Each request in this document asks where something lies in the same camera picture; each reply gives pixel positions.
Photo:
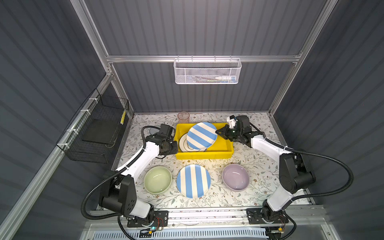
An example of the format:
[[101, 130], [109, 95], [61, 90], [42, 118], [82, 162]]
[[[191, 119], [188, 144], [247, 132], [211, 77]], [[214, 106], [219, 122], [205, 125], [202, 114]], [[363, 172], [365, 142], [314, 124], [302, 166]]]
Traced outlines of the white plate black clover pattern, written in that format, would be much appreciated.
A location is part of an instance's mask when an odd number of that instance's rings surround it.
[[187, 135], [188, 134], [182, 135], [182, 137], [179, 140], [179, 148], [180, 148], [181, 152], [183, 152], [183, 153], [187, 153], [187, 152], [188, 153], [191, 153], [191, 152], [205, 152], [207, 150], [207, 149], [198, 150], [198, 149], [193, 149], [192, 147], [190, 147], [188, 145]]

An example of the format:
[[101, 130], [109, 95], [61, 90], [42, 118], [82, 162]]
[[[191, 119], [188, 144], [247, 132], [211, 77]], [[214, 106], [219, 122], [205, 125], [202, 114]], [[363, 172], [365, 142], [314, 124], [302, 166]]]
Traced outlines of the yellow plastic bin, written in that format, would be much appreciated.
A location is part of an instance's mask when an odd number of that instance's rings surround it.
[[175, 140], [179, 144], [179, 152], [176, 154], [178, 160], [202, 160], [202, 159], [229, 159], [234, 153], [233, 143], [218, 137], [215, 143], [204, 151], [181, 150], [181, 146], [187, 141], [182, 141], [183, 136], [187, 136], [188, 131], [197, 124], [178, 124], [176, 127]]

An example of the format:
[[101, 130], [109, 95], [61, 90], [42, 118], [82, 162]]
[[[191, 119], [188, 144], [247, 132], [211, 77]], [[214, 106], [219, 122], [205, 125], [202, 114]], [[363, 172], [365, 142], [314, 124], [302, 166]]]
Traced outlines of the light green bowl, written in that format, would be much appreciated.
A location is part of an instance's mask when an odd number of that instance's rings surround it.
[[173, 176], [168, 168], [156, 166], [146, 173], [144, 188], [150, 194], [159, 195], [171, 186], [172, 179]]

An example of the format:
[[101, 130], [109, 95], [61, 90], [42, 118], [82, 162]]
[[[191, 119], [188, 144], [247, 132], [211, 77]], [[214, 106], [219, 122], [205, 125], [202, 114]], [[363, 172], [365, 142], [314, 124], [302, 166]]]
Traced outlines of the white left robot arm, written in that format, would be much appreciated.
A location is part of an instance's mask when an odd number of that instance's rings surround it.
[[124, 217], [149, 218], [153, 206], [138, 199], [136, 180], [147, 165], [158, 156], [175, 155], [178, 143], [174, 140], [174, 128], [161, 124], [153, 135], [145, 136], [144, 130], [155, 129], [145, 126], [141, 130], [143, 146], [134, 156], [116, 171], [119, 174], [102, 184], [99, 206]]

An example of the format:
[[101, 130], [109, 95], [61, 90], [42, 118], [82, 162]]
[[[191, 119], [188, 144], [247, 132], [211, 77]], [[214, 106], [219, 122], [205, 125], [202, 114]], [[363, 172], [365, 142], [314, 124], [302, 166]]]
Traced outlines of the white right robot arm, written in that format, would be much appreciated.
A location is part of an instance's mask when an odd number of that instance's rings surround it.
[[230, 116], [227, 124], [216, 134], [225, 140], [242, 143], [249, 148], [261, 151], [279, 162], [280, 185], [263, 203], [261, 216], [266, 223], [272, 223], [298, 196], [298, 191], [307, 188], [316, 181], [315, 174], [308, 161], [301, 154], [288, 150], [270, 141], [266, 134], [250, 123], [247, 116]]

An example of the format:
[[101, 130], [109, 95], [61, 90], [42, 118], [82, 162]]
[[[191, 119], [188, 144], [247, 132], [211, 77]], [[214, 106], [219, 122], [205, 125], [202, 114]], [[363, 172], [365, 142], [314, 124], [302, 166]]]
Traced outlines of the lavender bowl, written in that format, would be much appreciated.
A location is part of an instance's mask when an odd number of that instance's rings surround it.
[[222, 179], [226, 187], [234, 192], [244, 191], [250, 184], [248, 171], [238, 164], [227, 165], [223, 169]]

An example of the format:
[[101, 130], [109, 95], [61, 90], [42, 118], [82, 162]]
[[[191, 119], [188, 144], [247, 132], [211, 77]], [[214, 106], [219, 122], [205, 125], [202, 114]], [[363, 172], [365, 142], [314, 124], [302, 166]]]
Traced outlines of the blue white striped plate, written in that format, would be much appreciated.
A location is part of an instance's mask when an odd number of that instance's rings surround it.
[[194, 150], [206, 150], [217, 140], [217, 128], [208, 122], [197, 123], [187, 133], [187, 144]]
[[200, 165], [191, 164], [183, 167], [177, 176], [177, 188], [187, 198], [203, 197], [211, 187], [209, 172]]

